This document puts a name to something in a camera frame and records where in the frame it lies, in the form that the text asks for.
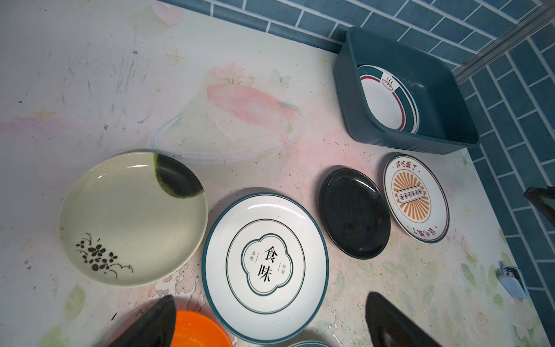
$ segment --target black plate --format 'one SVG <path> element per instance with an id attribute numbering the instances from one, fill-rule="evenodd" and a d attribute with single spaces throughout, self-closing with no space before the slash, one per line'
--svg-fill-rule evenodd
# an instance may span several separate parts
<path id="1" fill-rule="evenodd" d="M 384 250 L 389 209 L 370 178 L 353 169 L 332 172 L 320 189 L 319 204 L 324 227 L 343 252 L 370 259 Z"/>

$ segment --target plate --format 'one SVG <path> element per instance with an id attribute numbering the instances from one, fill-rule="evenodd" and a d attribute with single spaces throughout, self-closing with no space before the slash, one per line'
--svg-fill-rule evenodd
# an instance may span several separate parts
<path id="1" fill-rule="evenodd" d="M 243 340 L 286 341 L 318 312 L 329 263 L 324 237 L 300 204 L 280 194 L 241 198 L 206 238 L 203 284 L 220 322 Z"/>
<path id="2" fill-rule="evenodd" d="M 353 169 L 339 169 L 324 181 L 320 217 L 330 238 L 346 254 L 370 259 L 389 240 L 387 203 L 370 178 Z"/>
<path id="3" fill-rule="evenodd" d="M 208 221 L 206 194 L 183 164 L 128 153 L 85 173 L 65 196 L 58 236 L 69 261 L 120 286 L 164 278 L 195 253 Z"/>
<path id="4" fill-rule="evenodd" d="M 359 67 L 368 108 L 384 126 L 415 134 L 420 126 L 418 107 L 407 87 L 392 73 L 377 66 Z"/>
<path id="5" fill-rule="evenodd" d="M 449 228 L 449 206 L 440 183 L 423 162 L 410 155 L 393 157 L 385 168 L 384 190 L 393 216 L 412 237 L 441 241 Z"/>
<path id="6" fill-rule="evenodd" d="M 232 347 L 231 341 L 215 321 L 192 311 L 177 311 L 171 347 Z"/>

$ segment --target white plate with teal rim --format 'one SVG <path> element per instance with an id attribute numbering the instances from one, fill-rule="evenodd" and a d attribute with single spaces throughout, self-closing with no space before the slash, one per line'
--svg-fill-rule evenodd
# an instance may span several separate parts
<path id="1" fill-rule="evenodd" d="M 449 206 L 435 175 L 410 155 L 387 163 L 384 190 L 393 216 L 412 237 L 424 243 L 441 241 L 449 228 Z"/>
<path id="2" fill-rule="evenodd" d="M 236 336 L 276 344 L 301 332 L 326 293 L 322 232 L 300 204 L 279 194 L 241 198 L 218 217 L 203 253 L 206 297 Z"/>
<path id="3" fill-rule="evenodd" d="M 330 345 L 326 345 L 323 342 L 319 341 L 303 341 L 296 343 L 294 345 L 290 345 L 289 347 L 331 347 Z"/>
<path id="4" fill-rule="evenodd" d="M 415 134 L 420 126 L 418 107 L 407 87 L 392 73 L 377 66 L 359 67 L 368 108 L 384 126 Z"/>
<path id="5" fill-rule="evenodd" d="M 162 279 L 182 266 L 206 231 L 206 194 L 175 159 L 155 153 L 109 158 L 65 196 L 58 236 L 82 274 L 118 286 Z"/>

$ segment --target countertop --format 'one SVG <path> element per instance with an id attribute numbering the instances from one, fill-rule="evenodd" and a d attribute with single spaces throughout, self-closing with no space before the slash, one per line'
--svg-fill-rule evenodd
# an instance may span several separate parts
<path id="1" fill-rule="evenodd" d="M 102 346 L 167 294 L 178 309 L 215 319 L 200 278 L 202 245 L 173 275 L 127 289 L 85 278 L 64 256 L 57 240 L 62 199 L 111 156 L 148 149 L 185 163 L 205 188 L 209 227 L 236 198 L 272 190 L 303 205 L 323 231 L 315 192 L 337 165 L 381 186 L 380 165 L 397 151 L 349 136 L 332 75 L 335 54 L 163 6 L 147 0 L 0 4 L 2 345 Z M 277 81 L 274 70 L 282 77 Z M 189 127 L 180 130 L 194 145 L 167 140 L 165 125 L 202 108 L 207 86 L 239 80 L 299 109 L 304 124 L 292 125 L 294 139 L 283 140 L 256 116 L 234 120 L 249 124 L 245 130 L 207 112 L 189 117 Z M 222 151 L 230 141 L 232 150 Z M 276 141 L 282 144 L 270 144 Z M 548 346 L 532 302 L 512 299 L 495 277 L 500 261 L 514 260 L 467 150 L 410 154 L 443 186 L 451 213 L 447 237 L 420 243 L 392 218 L 385 250 L 357 260 L 324 232 L 325 300 L 292 341 L 372 345 L 364 308 L 368 293 L 377 291 L 444 346 Z M 249 345 L 230 338 L 235 346 Z"/>

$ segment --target blue tile wall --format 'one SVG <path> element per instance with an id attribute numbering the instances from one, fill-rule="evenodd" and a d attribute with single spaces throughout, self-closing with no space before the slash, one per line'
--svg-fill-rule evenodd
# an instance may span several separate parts
<path id="1" fill-rule="evenodd" d="M 488 2 L 513 18 L 531 8 Z M 552 22 L 460 85 L 482 140 L 470 156 L 553 345 L 555 227 L 523 194 L 555 185 L 554 63 Z"/>
<path id="2" fill-rule="evenodd" d="M 537 8 L 535 0 L 499 0 L 503 4 L 494 8 L 483 0 L 163 1 L 335 53 L 347 29 L 359 26 L 427 52 L 450 69 Z M 544 43 L 545 36 L 538 33 L 536 40 Z M 555 61 L 555 49 L 549 59 Z"/>

